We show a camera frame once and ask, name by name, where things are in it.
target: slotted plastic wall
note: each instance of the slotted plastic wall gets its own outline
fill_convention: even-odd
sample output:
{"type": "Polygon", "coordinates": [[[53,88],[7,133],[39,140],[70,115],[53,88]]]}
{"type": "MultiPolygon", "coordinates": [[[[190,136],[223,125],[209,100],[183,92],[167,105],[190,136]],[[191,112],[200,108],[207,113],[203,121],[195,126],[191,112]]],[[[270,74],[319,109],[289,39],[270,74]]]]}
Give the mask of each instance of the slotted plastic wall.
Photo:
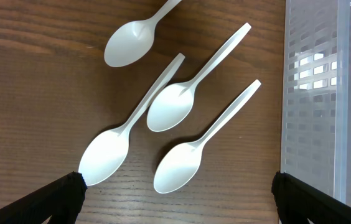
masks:
{"type": "Polygon", "coordinates": [[[288,1],[281,169],[333,196],[337,0],[288,1]]]}
{"type": "Polygon", "coordinates": [[[351,206],[351,1],[287,0],[281,170],[351,206]]]}

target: wood grain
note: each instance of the wood grain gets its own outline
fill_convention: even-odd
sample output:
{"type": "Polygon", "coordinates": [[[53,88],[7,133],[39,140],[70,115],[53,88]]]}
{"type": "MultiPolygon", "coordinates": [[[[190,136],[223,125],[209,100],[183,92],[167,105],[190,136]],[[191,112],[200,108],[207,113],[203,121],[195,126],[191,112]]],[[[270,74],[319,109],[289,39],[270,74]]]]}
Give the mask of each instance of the wood grain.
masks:
{"type": "Polygon", "coordinates": [[[121,25],[165,0],[0,0],[0,208],[78,169],[93,137],[130,115],[168,63],[186,56],[187,80],[245,22],[252,30],[198,86],[175,128],[131,131],[115,174],[90,187],[78,223],[277,223],[271,181],[279,169],[284,0],[184,0],[158,24],[141,60],[111,68],[103,51],[121,25]],[[261,88],[205,147],[183,188],[153,189],[160,158],[196,138],[253,80],[261,88]]]}

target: clear plastic bin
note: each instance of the clear plastic bin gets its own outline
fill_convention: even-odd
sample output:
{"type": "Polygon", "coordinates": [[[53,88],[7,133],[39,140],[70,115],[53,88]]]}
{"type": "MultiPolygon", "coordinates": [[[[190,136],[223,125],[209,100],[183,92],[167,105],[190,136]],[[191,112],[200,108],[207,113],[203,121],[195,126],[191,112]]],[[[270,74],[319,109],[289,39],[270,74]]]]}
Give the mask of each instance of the clear plastic bin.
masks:
{"type": "Polygon", "coordinates": [[[281,170],[351,206],[351,1],[287,0],[281,170]]]}

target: spoon handle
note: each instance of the spoon handle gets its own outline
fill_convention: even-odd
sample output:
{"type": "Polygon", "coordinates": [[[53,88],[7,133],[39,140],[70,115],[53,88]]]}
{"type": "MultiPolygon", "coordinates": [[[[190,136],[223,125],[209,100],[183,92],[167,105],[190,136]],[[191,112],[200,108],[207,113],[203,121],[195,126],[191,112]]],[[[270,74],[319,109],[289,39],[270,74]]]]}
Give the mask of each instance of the spoon handle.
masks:
{"type": "Polygon", "coordinates": [[[197,141],[199,145],[203,146],[206,142],[226,124],[243,105],[255,94],[261,83],[255,80],[250,86],[243,91],[228,108],[221,114],[221,116],[214,122],[209,130],[197,141]]]}
{"type": "Polygon", "coordinates": [[[162,72],[159,78],[157,78],[155,83],[153,83],[152,87],[145,94],[144,98],[138,104],[137,108],[131,114],[129,119],[125,122],[125,124],[123,125],[124,129],[122,133],[125,131],[129,131],[131,127],[133,127],[135,122],[141,117],[141,115],[143,115],[143,113],[152,103],[153,97],[156,95],[156,93],[159,92],[159,90],[163,89],[167,85],[167,83],[176,73],[176,71],[178,70],[182,61],[184,61],[184,59],[185,59],[185,56],[182,53],[179,53],[173,59],[173,61],[167,66],[167,68],[162,72]]]}
{"type": "Polygon", "coordinates": [[[150,20],[157,24],[167,13],[171,11],[181,0],[168,0],[159,10],[153,15],[150,20]]]}
{"type": "Polygon", "coordinates": [[[189,88],[195,88],[245,37],[251,26],[245,23],[238,31],[236,31],[221,48],[213,55],[199,73],[190,81],[192,84],[189,88]]]}

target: plastic spoon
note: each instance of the plastic spoon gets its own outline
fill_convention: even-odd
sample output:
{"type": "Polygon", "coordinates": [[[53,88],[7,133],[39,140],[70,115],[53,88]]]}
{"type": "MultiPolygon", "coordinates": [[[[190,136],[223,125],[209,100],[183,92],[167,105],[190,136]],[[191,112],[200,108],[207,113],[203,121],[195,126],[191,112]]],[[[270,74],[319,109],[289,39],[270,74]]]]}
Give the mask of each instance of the plastic spoon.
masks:
{"type": "Polygon", "coordinates": [[[152,47],[156,24],[179,2],[181,0],[168,0],[151,18],[121,26],[106,45],[105,62],[112,67],[122,67],[144,56],[152,47]]]}
{"type": "Polygon", "coordinates": [[[199,140],[179,144],[166,154],[157,168],[153,181],[157,192],[161,194],[173,192],[184,186],[195,175],[206,142],[245,105],[260,85],[260,81],[254,81],[232,102],[199,140]]]}
{"type": "Polygon", "coordinates": [[[239,44],[250,29],[251,26],[246,23],[236,31],[193,79],[169,85],[158,94],[147,116],[147,125],[151,131],[171,129],[189,114],[194,104],[196,86],[239,44]]]}
{"type": "Polygon", "coordinates": [[[98,184],[112,175],[123,163],[129,147],[130,129],[148,108],[154,95],[173,77],[185,56],[178,56],[157,78],[129,119],[120,127],[99,134],[87,147],[80,165],[87,186],[98,184]]]}

